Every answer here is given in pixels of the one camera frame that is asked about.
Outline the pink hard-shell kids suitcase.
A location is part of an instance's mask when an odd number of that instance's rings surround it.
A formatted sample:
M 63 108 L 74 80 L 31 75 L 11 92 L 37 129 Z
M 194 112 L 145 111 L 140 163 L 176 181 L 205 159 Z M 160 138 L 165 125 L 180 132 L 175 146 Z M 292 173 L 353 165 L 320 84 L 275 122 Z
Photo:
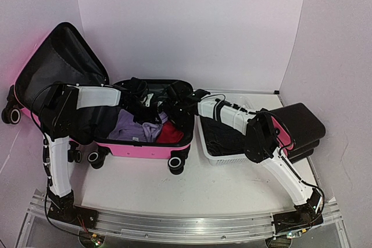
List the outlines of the pink hard-shell kids suitcase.
M 1 113 L 6 124 L 31 117 L 51 142 L 67 139 L 63 161 L 80 162 L 79 146 L 97 144 L 87 159 L 101 168 L 107 155 L 165 159 L 184 170 L 194 117 L 186 110 L 192 85 L 182 80 L 130 78 L 111 84 L 108 73 L 71 23 L 58 24 L 31 55 Z

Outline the lilac purple shirt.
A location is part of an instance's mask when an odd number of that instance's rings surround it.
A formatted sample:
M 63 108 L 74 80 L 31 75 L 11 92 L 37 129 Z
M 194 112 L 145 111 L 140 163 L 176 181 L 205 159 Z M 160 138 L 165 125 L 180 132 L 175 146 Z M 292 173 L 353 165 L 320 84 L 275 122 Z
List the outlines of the lilac purple shirt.
M 162 131 L 163 125 L 168 120 L 168 116 L 164 112 L 161 112 L 159 117 L 159 124 L 140 124 L 134 121 L 134 116 L 131 113 L 121 109 L 116 126 L 108 135 L 108 139 L 115 141 L 155 142 Z

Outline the black denim jeans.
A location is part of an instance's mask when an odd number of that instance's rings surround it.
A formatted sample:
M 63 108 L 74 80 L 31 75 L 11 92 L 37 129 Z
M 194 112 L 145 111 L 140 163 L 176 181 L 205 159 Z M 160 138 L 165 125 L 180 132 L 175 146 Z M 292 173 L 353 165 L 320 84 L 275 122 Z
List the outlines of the black denim jeans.
M 211 118 L 200 117 L 206 148 L 211 156 L 244 153 L 245 137 L 239 131 Z

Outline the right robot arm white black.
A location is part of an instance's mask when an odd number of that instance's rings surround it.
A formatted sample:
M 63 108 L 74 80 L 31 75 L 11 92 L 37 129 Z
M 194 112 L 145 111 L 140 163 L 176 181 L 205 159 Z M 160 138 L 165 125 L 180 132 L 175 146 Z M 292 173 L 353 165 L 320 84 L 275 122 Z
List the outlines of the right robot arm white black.
M 244 136 L 246 158 L 267 169 L 294 204 L 294 211 L 275 217 L 275 225 L 299 229 L 320 221 L 324 192 L 306 182 L 292 163 L 298 149 L 303 149 L 298 154 L 301 159 L 311 155 L 326 134 L 324 124 L 303 103 L 274 110 L 247 110 L 214 98 L 206 90 L 193 91 L 183 81 L 170 84 L 165 93 L 161 108 L 177 124 L 183 123 L 187 115 L 199 116 L 229 126 Z

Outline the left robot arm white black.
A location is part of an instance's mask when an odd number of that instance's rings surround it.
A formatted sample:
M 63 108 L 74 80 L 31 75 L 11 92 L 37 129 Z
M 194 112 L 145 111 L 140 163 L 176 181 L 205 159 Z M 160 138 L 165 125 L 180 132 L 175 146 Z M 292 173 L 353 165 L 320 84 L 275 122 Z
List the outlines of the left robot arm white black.
M 68 173 L 69 162 L 80 162 L 76 146 L 92 142 L 92 128 L 84 134 L 79 132 L 79 121 L 85 116 L 83 110 L 93 107 L 119 107 L 133 115 L 132 123 L 153 124 L 160 128 L 166 122 L 158 106 L 145 106 L 147 84 L 139 82 L 139 89 L 106 84 L 69 84 L 57 81 L 30 81 L 25 91 L 29 100 L 30 116 L 43 134 L 43 164 L 48 177 L 47 196 L 55 212 L 47 217 L 72 223 L 78 219 L 83 208 L 74 205 L 74 193 Z

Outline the red garment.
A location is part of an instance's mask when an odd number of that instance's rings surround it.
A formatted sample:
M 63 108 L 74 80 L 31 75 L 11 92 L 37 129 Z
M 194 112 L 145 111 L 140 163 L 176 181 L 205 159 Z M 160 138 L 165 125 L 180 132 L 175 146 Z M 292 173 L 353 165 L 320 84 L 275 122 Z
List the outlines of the red garment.
M 156 143 L 179 143 L 184 133 L 178 130 L 172 122 L 167 121 L 156 139 Z

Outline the white perforated plastic basket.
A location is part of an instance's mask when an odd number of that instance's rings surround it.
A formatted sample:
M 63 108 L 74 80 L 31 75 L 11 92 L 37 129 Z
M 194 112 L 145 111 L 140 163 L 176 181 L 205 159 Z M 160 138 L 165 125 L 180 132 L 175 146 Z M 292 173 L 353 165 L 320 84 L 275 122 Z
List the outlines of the white perforated plastic basket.
M 213 166 L 247 162 L 245 136 L 236 129 L 211 118 L 198 118 L 203 154 Z

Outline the pink and black drawer organizer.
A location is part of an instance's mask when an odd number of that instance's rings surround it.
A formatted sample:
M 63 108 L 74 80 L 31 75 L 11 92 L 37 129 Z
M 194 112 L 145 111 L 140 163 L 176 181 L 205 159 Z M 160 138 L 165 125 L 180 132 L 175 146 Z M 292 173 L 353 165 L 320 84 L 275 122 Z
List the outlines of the pink and black drawer organizer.
M 280 146 L 291 163 L 313 154 L 326 134 L 323 123 L 303 104 L 296 103 L 271 111 Z

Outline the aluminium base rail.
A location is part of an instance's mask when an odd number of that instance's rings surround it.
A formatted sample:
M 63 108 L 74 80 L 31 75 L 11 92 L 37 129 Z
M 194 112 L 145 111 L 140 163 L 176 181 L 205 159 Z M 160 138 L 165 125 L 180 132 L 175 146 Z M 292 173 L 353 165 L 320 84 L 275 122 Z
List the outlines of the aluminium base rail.
M 307 234 L 316 236 L 327 229 L 331 231 L 331 235 L 339 238 L 346 235 L 337 202 L 328 203 L 322 213 L 323 222 L 307 228 L 306 233 L 292 225 L 287 229 L 281 228 L 274 221 L 276 215 L 273 213 L 185 217 L 93 210 L 87 207 L 81 209 L 81 215 L 85 218 L 85 225 L 82 227 L 79 223 L 56 220 L 55 211 L 46 219 L 45 212 L 49 207 L 49 204 L 44 203 L 42 193 L 36 191 L 19 233 L 18 246 L 26 244 L 37 219 L 45 220 L 47 227 L 51 229 L 58 225 L 58 232 L 68 236 L 77 231 L 91 231 L 103 236 L 162 243 L 242 243 L 281 235 L 289 238 L 305 237 Z

